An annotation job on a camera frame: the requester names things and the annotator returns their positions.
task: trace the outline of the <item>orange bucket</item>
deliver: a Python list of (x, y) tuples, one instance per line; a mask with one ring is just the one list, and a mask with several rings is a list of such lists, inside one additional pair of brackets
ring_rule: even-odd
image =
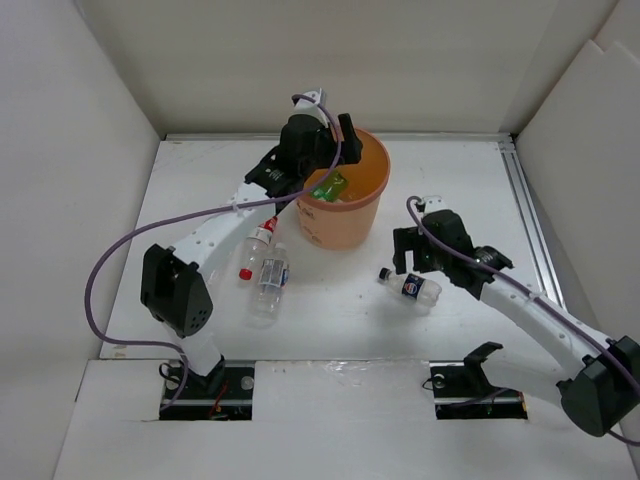
[[(356, 128), (362, 142), (362, 158), (357, 165), (341, 165), (336, 170), (349, 182), (340, 202), (330, 203), (300, 197), (297, 201), (302, 234), (314, 245), (330, 250), (350, 250), (365, 241), (378, 211), (380, 195), (387, 186), (391, 163), (380, 140)], [(316, 183), (327, 169), (317, 170), (305, 182)]]

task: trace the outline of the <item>small plastic bottle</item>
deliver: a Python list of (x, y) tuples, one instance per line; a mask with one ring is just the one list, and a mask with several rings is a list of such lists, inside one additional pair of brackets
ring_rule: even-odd
[(253, 272), (260, 265), (260, 259), (269, 248), (278, 217), (272, 217), (257, 227), (244, 241), (238, 276), (242, 280), (251, 280)]
[(262, 315), (276, 316), (284, 286), (289, 278), (289, 260), (284, 243), (276, 243), (262, 262), (262, 271), (252, 300), (253, 309)]
[(392, 292), (411, 298), (417, 304), (425, 307), (434, 307), (442, 292), (442, 287), (436, 282), (427, 280), (410, 273), (408, 275), (396, 275), (388, 268), (380, 270), (380, 280)]

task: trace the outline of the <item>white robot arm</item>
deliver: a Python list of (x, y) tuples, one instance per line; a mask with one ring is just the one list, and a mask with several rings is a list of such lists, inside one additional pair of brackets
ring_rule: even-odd
[(405, 254), (413, 252), (413, 270), (442, 271), (454, 285), (512, 320), (558, 363), (550, 369), (487, 342), (464, 359), (470, 383), (487, 393), (506, 387), (547, 400), (594, 436), (609, 432), (638, 405), (632, 385), (640, 380), (636, 342), (629, 337), (614, 341), (543, 294), (522, 288), (500, 273), (513, 268), (511, 261), (492, 247), (474, 247), (460, 217), (441, 198), (413, 199), (424, 215), (414, 217), (418, 227), (394, 230), (396, 272), (406, 271)]
[[(214, 311), (206, 282), (252, 229), (277, 215), (304, 189), (319, 168), (328, 168), (337, 143), (323, 113), (322, 89), (305, 92), (280, 133), (280, 142), (245, 176), (228, 205), (249, 208), (215, 215), (168, 248), (151, 246), (144, 256), (140, 299), (175, 337), (189, 359), (190, 378), (203, 388), (219, 387), (224, 357), (205, 328)], [(338, 116), (340, 164), (360, 161), (362, 143), (348, 114)]]

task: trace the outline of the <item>bottle cap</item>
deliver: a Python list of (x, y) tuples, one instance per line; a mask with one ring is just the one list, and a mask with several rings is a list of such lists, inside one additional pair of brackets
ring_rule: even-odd
[(380, 270), (378, 278), (380, 280), (387, 280), (389, 278), (389, 275), (391, 275), (391, 270), (389, 270), (388, 268), (383, 268), (382, 270)]
[(251, 277), (253, 276), (253, 272), (248, 268), (243, 268), (240, 270), (240, 273), (238, 274), (238, 276), (242, 280), (251, 280)]

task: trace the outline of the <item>purple cable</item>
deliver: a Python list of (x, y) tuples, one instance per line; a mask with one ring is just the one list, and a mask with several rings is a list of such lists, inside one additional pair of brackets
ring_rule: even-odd
[(479, 404), (481, 402), (484, 402), (485, 400), (492, 400), (492, 399), (496, 398), (498, 395), (502, 395), (503, 393), (508, 392), (508, 391), (509, 391), (508, 388), (499, 388), (495, 392), (491, 392), (490, 394), (485, 395), (484, 397), (472, 398), (471, 400), (465, 400), (464, 402), (451, 403), (451, 404), (447, 405), (447, 407), (459, 408), (459, 407), (468, 407), (470, 405), (477, 405), (477, 404)]
[[(407, 210), (409, 210), (409, 215), (411, 215), (411, 218), (413, 219), (413, 221), (418, 226), (418, 229), (420, 230), (420, 232), (424, 236), (426, 236), (431, 243), (437, 245), (439, 248), (441, 248), (442, 250), (444, 250), (448, 254), (453, 255), (454, 257), (459, 258), (460, 260), (463, 260), (463, 261), (465, 261), (467, 263), (470, 263), (470, 264), (474, 265), (475, 267), (477, 267), (477, 268), (479, 268), (481, 270), (484, 270), (486, 272), (489, 272), (489, 273), (501, 278), (505, 282), (510, 283), (511, 285), (516, 287), (518, 290), (520, 290), (525, 295), (530, 296), (531, 294), (533, 294), (533, 292), (531, 290), (529, 290), (527, 287), (525, 287), (523, 284), (518, 282), (516, 279), (510, 277), (509, 275), (507, 275), (505, 273), (502, 273), (501, 271), (496, 270), (495, 268), (489, 267), (488, 265), (483, 265), (481, 263), (478, 263), (473, 258), (468, 257), (468, 256), (458, 252), (457, 250), (454, 250), (450, 246), (448, 246), (445, 243), (443, 243), (440, 240), (438, 240), (429, 230), (427, 230), (427, 228), (425, 228), (424, 225), (422, 225), (422, 222), (418, 218), (418, 215), (413, 210), (412, 202), (414, 202), (414, 201), (416, 203), (422, 203), (422, 199), (420, 197), (415, 196), (415, 195), (407, 198), (406, 205), (407, 205)], [(562, 314), (556, 312), (553, 308), (551, 308), (551, 306), (549, 306), (546, 302), (544, 302), (540, 297), (536, 297), (535, 295), (533, 295), (530, 298), (533, 298), (533, 302), (536, 305), (538, 305), (540, 308), (542, 308), (545, 312), (547, 312), (549, 315), (551, 315), (555, 320), (557, 320), (558, 323), (560, 323), (565, 328), (568, 328), (569, 330), (571, 330), (573, 333), (575, 333), (576, 335), (578, 335), (579, 337), (584, 339), (586, 342), (591, 344), (596, 350), (598, 350), (609, 362), (611, 362), (613, 364), (613, 366), (616, 367), (616, 369), (618, 369), (620, 371), (620, 373), (625, 378), (625, 380), (627, 382), (629, 382), (629, 384), (631, 385), (631, 388), (633, 388), (633, 390), (636, 393), (636, 395), (638, 395), (638, 397), (640, 397), (640, 383), (638, 383), (638, 381), (635, 378), (633, 378), (633, 375), (631, 375), (631, 372), (629, 372), (629, 370), (627, 370), (625, 368), (625, 366), (622, 365), (622, 363), (620, 363), (620, 361), (616, 357), (614, 357), (606, 348), (604, 348), (602, 345), (600, 345), (598, 343), (598, 341), (595, 340), (591, 335), (583, 332), (582, 330), (580, 330), (580, 328), (578, 328), (572, 322), (570, 322), (569, 320), (564, 318), (564, 316)], [(618, 435), (615, 432), (609, 432), (609, 435), (611, 435), (612, 437), (620, 440), (621, 442), (626, 443), (627, 445), (631, 445), (633, 447), (640, 447), (640, 441), (635, 441), (635, 440), (631, 440), (631, 439), (622, 437), (622, 436)]]
[[(294, 101), (306, 100), (310, 103), (315, 104), (315, 100), (313, 98), (307, 97), (305, 95), (297, 94), (297, 95), (294, 95), (292, 99)], [(336, 166), (338, 165), (338, 162), (340, 161), (340, 154), (342, 152), (342, 140), (340, 138), (340, 129), (338, 128), (338, 124), (336, 123), (333, 116), (329, 113), (329, 111), (324, 106), (317, 104), (317, 107), (322, 111), (322, 113), (325, 114), (325, 116), (329, 120), (329, 124), (331, 125), (331, 128), (333, 128), (333, 131), (336, 134), (336, 143), (337, 143), (336, 153), (335, 153), (335, 156), (333, 157), (333, 161), (331, 162), (331, 166), (329, 167), (327, 172), (314, 185), (308, 188), (305, 188), (300, 192), (292, 193), (290, 195), (285, 195), (283, 197), (271, 198), (269, 200), (241, 203), (237, 205), (237, 208), (244, 209), (244, 208), (260, 207), (263, 205), (270, 205), (272, 203), (291, 202), (302, 195), (306, 195), (307, 193), (309, 193), (310, 191), (318, 187), (322, 182), (326, 180), (326, 178), (336, 168)], [(156, 340), (121, 340), (117, 338), (111, 338), (107, 336), (105, 333), (101, 332), (100, 329), (98, 328), (98, 325), (96, 324), (95, 318), (93, 317), (93, 310), (91, 308), (91, 293), (93, 292), (93, 286), (95, 284), (96, 277), (98, 276), (98, 272), (100, 272), (100, 269), (104, 266), (104, 264), (106, 263), (106, 261), (109, 259), (111, 255), (113, 255), (120, 247), (122, 247), (126, 243), (130, 242), (133, 238), (137, 237), (138, 235), (144, 232), (148, 232), (149, 230), (153, 230), (154, 228), (164, 227), (167, 225), (172, 225), (174, 223), (184, 222), (186, 220), (191, 220), (193, 218), (204, 217), (207, 215), (216, 215), (219, 213), (225, 213), (225, 212), (231, 212), (231, 211), (233, 211), (232, 205), (224, 205), (222, 207), (211, 208), (208, 210), (201, 210), (199, 212), (188, 213), (186, 215), (180, 215), (179, 217), (167, 218), (165, 220), (160, 220), (158, 222), (153, 222), (148, 225), (144, 225), (140, 228), (136, 228), (135, 230), (127, 233), (125, 236), (123, 236), (120, 240), (115, 242), (113, 245), (111, 245), (107, 249), (107, 251), (102, 254), (102, 256), (98, 259), (98, 261), (94, 265), (93, 269), (91, 270), (91, 273), (89, 274), (89, 278), (87, 279), (87, 284), (84, 289), (84, 311), (87, 317), (87, 323), (89, 324), (89, 328), (91, 328), (91, 331), (96, 337), (98, 337), (103, 342), (111, 343), (114, 345), (126, 345), (126, 346), (138, 346), (138, 347), (152, 347), (152, 346), (166, 347), (166, 348), (175, 350), (176, 352), (178, 352), (178, 355), (180, 355), (180, 359), (184, 366), (184, 373), (182, 375), (182, 380), (180, 381), (180, 385), (178, 386), (176, 393), (173, 395), (173, 398), (171, 398), (169, 402), (164, 404), (160, 408), (160, 411), (165, 410), (169, 408), (171, 405), (173, 405), (175, 401), (180, 397), (182, 390), (184, 390), (184, 387), (187, 383), (187, 376), (188, 376), (187, 372), (189, 371), (189, 359), (185, 355), (184, 350), (182, 350), (182, 348), (179, 345), (176, 345), (174, 343), (160, 342)]]

